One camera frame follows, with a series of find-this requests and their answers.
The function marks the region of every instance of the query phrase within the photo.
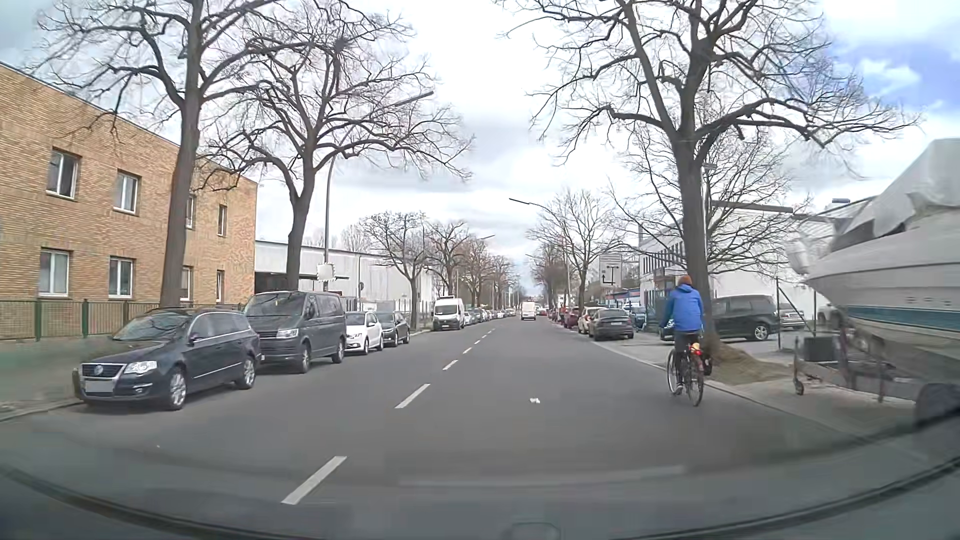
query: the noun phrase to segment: bicycle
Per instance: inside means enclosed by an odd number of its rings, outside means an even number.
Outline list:
[[[693,406],[700,405],[704,399],[704,352],[700,349],[699,341],[687,345],[684,354],[681,355],[680,373],[684,378],[684,391],[687,398],[693,403]],[[677,369],[674,369],[674,351],[671,350],[666,357],[666,383],[670,388],[670,394],[679,396],[680,388],[677,385]]]

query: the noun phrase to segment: yellow brick wall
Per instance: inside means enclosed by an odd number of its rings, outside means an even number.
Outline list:
[[[123,120],[94,122],[99,114],[0,65],[0,300],[37,297],[40,248],[71,252],[70,300],[108,298],[111,256],[134,259],[134,301],[159,298],[177,146]],[[54,148],[81,157],[75,200],[46,192]],[[113,209],[118,170],[141,178],[136,215]],[[197,192],[184,255],[194,267],[194,302],[214,303],[217,270],[226,273],[225,302],[253,294],[256,189],[242,178],[228,191]],[[217,235],[220,205],[228,207],[226,237]]]

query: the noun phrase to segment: headlight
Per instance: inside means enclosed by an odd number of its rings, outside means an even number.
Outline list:
[[[132,362],[127,364],[127,367],[124,368],[124,373],[133,373],[136,375],[143,375],[147,372],[153,371],[156,369],[155,360],[144,360],[142,362]]]

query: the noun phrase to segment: street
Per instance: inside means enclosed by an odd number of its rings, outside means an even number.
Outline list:
[[[855,450],[840,488],[822,462],[780,463],[852,437],[711,388],[692,407],[668,395],[661,370],[542,317],[422,333],[306,375],[264,370],[251,391],[206,392],[178,412],[24,416],[0,424],[0,441],[4,463],[91,497],[314,537],[495,537],[505,524],[562,523],[572,502],[592,521],[570,517],[564,530],[703,526],[711,512],[641,527],[626,508],[655,502],[650,519],[717,497],[774,511],[928,465],[882,445]],[[737,501],[758,481],[769,508]]]

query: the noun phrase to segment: license plate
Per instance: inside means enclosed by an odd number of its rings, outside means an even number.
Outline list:
[[[111,393],[113,392],[112,380],[85,380],[84,392]]]

